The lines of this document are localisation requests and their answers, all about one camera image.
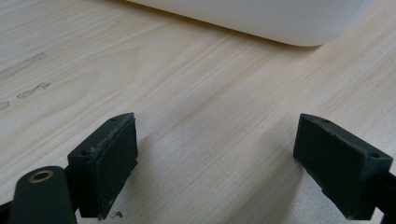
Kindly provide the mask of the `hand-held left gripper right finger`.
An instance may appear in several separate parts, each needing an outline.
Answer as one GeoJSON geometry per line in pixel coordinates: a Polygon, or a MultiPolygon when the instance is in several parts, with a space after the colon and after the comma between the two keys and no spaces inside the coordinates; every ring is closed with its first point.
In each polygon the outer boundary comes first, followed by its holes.
{"type": "Polygon", "coordinates": [[[393,219],[393,158],[335,123],[299,118],[293,158],[349,220],[369,220],[375,209],[393,219]]]}

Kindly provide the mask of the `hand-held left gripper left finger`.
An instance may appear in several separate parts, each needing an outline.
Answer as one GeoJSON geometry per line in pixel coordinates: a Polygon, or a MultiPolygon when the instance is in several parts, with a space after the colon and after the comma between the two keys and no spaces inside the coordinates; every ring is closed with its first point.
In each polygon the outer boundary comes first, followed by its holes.
{"type": "Polygon", "coordinates": [[[82,217],[108,216],[137,156],[133,113],[108,119],[67,155],[72,197],[82,217]]]}

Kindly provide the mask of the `white plastic container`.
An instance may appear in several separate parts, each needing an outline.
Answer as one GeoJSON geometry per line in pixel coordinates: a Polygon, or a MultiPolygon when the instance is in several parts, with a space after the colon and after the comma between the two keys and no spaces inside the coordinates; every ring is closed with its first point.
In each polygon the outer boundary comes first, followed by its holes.
{"type": "Polygon", "coordinates": [[[374,0],[129,0],[277,42],[314,47],[344,34],[374,0]]]}

